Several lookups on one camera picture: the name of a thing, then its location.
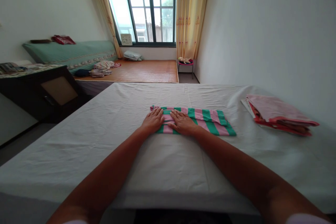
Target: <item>dark wooden nightstand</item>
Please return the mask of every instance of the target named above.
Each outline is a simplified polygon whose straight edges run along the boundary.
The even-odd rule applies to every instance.
[[[0,76],[0,93],[38,121],[59,123],[91,99],[67,66],[45,65],[23,74]]]

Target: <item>white bed sheet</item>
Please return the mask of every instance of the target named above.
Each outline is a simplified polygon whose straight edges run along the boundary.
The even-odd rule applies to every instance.
[[[114,83],[0,167],[0,192],[62,202],[155,104],[223,110],[237,133],[224,141],[335,213],[334,132],[321,125],[305,138],[260,128],[240,102],[248,93],[268,94],[253,86]],[[193,139],[171,134],[147,139],[112,207],[257,212]]]

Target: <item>floral curtain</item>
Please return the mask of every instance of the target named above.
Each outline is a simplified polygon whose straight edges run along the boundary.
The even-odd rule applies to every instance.
[[[197,58],[207,0],[176,0],[177,57]]]
[[[115,47],[115,51],[118,55],[118,58],[122,58],[123,57],[123,53],[119,47],[117,38],[116,38],[116,31],[114,29],[114,24],[113,24],[113,18],[112,18],[112,13],[111,13],[111,8],[110,8],[110,4],[109,4],[109,0],[97,0],[98,5],[107,21],[108,27],[112,33],[113,36],[113,42],[114,42],[114,47]]]

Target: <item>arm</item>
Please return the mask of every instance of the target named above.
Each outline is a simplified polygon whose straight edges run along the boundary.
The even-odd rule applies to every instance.
[[[47,224],[62,224],[72,220],[99,223],[132,167],[137,153],[164,121],[162,109],[150,112],[141,127],[105,158],[64,200]]]
[[[266,166],[194,124],[188,115],[179,111],[173,111],[171,115],[176,124],[169,126],[181,134],[193,136],[224,176],[254,204],[268,223],[285,223],[296,213],[311,214],[330,221]]]

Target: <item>woven mat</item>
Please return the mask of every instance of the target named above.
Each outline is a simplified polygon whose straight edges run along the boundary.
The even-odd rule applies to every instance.
[[[178,83],[175,60],[117,60],[121,67],[112,68],[112,74],[103,78],[74,77],[80,81],[107,82],[147,82],[147,83]]]

